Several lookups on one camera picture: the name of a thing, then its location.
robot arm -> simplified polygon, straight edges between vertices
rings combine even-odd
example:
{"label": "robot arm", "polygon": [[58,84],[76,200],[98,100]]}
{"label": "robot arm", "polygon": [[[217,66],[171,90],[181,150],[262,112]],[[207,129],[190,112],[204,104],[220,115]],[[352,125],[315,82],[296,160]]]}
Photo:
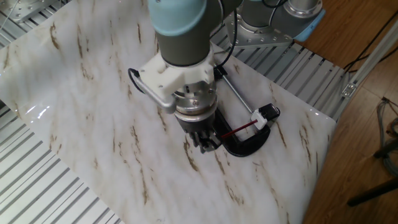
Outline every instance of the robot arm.
{"label": "robot arm", "polygon": [[[201,152],[215,150],[221,144],[213,131],[217,94],[210,32],[242,1],[148,0],[160,53],[136,72],[136,83],[164,111],[176,116],[183,130],[193,139],[195,147],[200,146]],[[269,4],[281,1],[269,0]],[[314,20],[314,15],[319,14],[318,9],[314,12],[313,7],[314,4],[318,7],[317,2],[289,0],[283,7],[269,8],[261,1],[246,0],[242,18],[253,27],[275,24],[288,35],[295,35],[305,30]],[[287,10],[290,7],[295,10],[294,13],[301,12],[297,8],[299,6],[312,15],[286,16],[290,13]],[[280,23],[280,18],[288,23],[301,21],[295,23],[297,27],[301,25],[289,28],[291,25]]]}

cable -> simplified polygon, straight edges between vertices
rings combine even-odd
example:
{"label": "cable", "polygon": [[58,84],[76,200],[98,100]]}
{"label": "cable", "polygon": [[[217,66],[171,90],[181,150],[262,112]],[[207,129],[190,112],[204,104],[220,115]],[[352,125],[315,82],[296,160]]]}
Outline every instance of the cable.
{"label": "cable", "polygon": [[237,15],[236,9],[235,9],[234,10],[234,39],[233,39],[233,42],[232,42],[232,46],[231,46],[231,49],[229,50],[229,53],[228,53],[227,57],[225,58],[225,60],[221,64],[217,65],[216,68],[220,68],[223,65],[225,65],[225,63],[231,57],[232,52],[234,51],[234,48],[235,48],[235,45],[236,45],[237,34],[238,34],[238,15]]}
{"label": "cable", "polygon": [[270,18],[269,18],[268,24],[269,24],[269,26],[271,26],[271,27],[272,27],[271,22],[272,22],[272,19],[274,18],[274,14],[275,14],[276,9],[277,9],[277,7],[276,7],[274,10],[272,10],[272,14],[271,14],[271,16],[270,16]]}
{"label": "cable", "polygon": [[[380,130],[380,146],[381,148],[383,148],[386,144],[389,144],[392,140],[386,141],[384,139],[384,126],[383,126],[383,114],[384,114],[384,109],[386,107],[387,104],[391,103],[394,106],[397,106],[395,103],[391,102],[389,99],[383,97],[382,101],[379,103],[379,105],[377,106],[377,119],[379,121],[379,130]],[[389,152],[388,154],[386,154],[384,156],[384,166],[386,167],[386,169],[390,172],[391,175],[398,177],[398,167],[393,163],[393,161],[391,160],[389,154],[391,152]]]}
{"label": "cable", "polygon": [[[395,52],[397,52],[397,50],[398,50],[398,46],[397,46],[396,48],[394,48],[394,50],[391,50],[391,52],[388,53],[386,56],[384,56],[382,59],[380,59],[380,61],[379,61],[378,63],[384,61],[385,59],[387,59],[388,57],[390,57],[391,55],[393,55]],[[361,57],[361,58],[358,59],[358,61],[364,60],[364,59],[366,59],[366,58],[368,58],[368,57],[369,57],[369,55],[364,56],[364,57]],[[358,70],[352,70],[352,71],[349,71],[349,73],[357,72],[357,71],[358,71]]]}
{"label": "cable", "polygon": [[137,88],[137,90],[139,90],[141,93],[145,94],[145,93],[137,86],[136,81],[134,81],[134,79],[133,79],[133,77],[132,77],[132,75],[131,75],[131,73],[133,73],[134,76],[135,76],[136,78],[139,78],[139,72],[138,72],[137,70],[133,69],[133,68],[129,68],[128,72],[129,72],[129,77],[130,77],[130,79],[131,79],[131,81],[132,81],[132,84],[134,84],[134,86]]}
{"label": "cable", "polygon": [[220,27],[216,30],[216,32],[210,35],[210,38],[214,37],[224,27],[224,3],[222,0],[218,0],[218,4],[220,5],[221,9],[221,24]]}
{"label": "cable", "polygon": [[271,9],[275,9],[275,8],[277,8],[279,6],[283,6],[287,2],[287,0],[283,0],[282,2],[276,4],[275,6],[272,6],[272,5],[268,4],[268,3],[266,3],[266,0],[261,0],[261,1],[266,7],[271,8]]}
{"label": "cable", "polygon": [[388,26],[388,24],[390,24],[390,22],[395,18],[395,16],[398,15],[398,11],[396,11],[391,17],[390,19],[381,27],[381,29],[379,30],[379,32],[373,37],[373,39],[370,41],[370,43],[368,43],[368,45],[365,47],[365,49],[363,49],[363,51],[358,55],[358,57],[353,60],[352,62],[350,62],[349,64],[347,64],[347,66],[345,66],[345,73],[347,73],[347,71],[349,71],[356,62],[360,61],[360,58],[363,54],[365,54],[365,52],[370,48],[370,46],[374,43],[374,41],[380,36],[381,32],[383,32],[383,30]]}

metal rod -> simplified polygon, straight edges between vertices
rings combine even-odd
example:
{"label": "metal rod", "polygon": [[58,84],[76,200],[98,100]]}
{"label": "metal rod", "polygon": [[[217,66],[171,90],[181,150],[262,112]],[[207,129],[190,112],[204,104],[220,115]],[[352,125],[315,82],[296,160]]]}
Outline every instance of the metal rod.
{"label": "metal rod", "polygon": [[347,204],[350,207],[353,207],[368,200],[371,200],[372,198],[378,197],[392,190],[395,190],[397,188],[398,188],[398,177],[349,199]]}
{"label": "metal rod", "polygon": [[362,80],[366,78],[369,72],[379,63],[380,59],[387,53],[387,51],[398,40],[398,21],[391,27],[389,32],[380,41],[380,44],[369,55],[368,59],[364,62],[361,68],[356,72],[355,76],[350,80],[350,83],[356,81],[358,86]]}
{"label": "metal rod", "polygon": [[229,87],[232,89],[232,91],[235,93],[235,95],[239,98],[239,100],[243,103],[244,107],[246,107],[246,109],[248,109],[248,111],[253,114],[253,110],[250,108],[250,106],[245,102],[245,100],[242,98],[241,95],[239,95],[238,91],[236,91],[235,87],[232,86],[232,83],[228,80],[228,78],[223,75],[223,79],[225,80],[225,82],[229,85]]}

metal grating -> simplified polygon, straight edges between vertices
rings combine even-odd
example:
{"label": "metal grating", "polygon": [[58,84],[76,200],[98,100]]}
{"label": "metal grating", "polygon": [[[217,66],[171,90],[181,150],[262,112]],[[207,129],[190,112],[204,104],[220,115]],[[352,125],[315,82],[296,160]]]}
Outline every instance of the metal grating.
{"label": "metal grating", "polygon": [[0,109],[0,223],[119,222],[13,111]]}

metal bracket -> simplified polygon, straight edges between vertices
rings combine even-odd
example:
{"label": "metal bracket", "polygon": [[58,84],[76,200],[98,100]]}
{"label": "metal bracket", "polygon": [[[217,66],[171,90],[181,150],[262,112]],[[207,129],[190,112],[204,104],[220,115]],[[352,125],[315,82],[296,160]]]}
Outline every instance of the metal bracket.
{"label": "metal bracket", "polygon": [[[234,17],[229,15],[225,19],[228,37],[233,40],[234,36]],[[288,46],[292,43],[292,38],[272,27],[253,27],[245,23],[238,14],[238,33],[236,36],[236,48],[257,48],[257,47],[277,47]]]}
{"label": "metal bracket", "polygon": [[0,0],[0,11],[5,15],[11,13],[9,16],[10,20],[21,23],[57,1],[58,0],[18,0],[17,6],[14,8],[15,1]]}
{"label": "metal bracket", "polygon": [[368,59],[363,63],[361,68],[355,73],[341,93],[342,97],[350,98],[357,85],[359,85],[371,72],[371,70],[380,62],[380,59],[387,51],[398,41],[398,21],[390,28],[389,32],[383,37],[377,47],[369,55]]}
{"label": "metal bracket", "polygon": [[357,86],[354,83],[348,83],[343,92],[341,92],[341,96],[344,98],[351,98],[356,89]]}

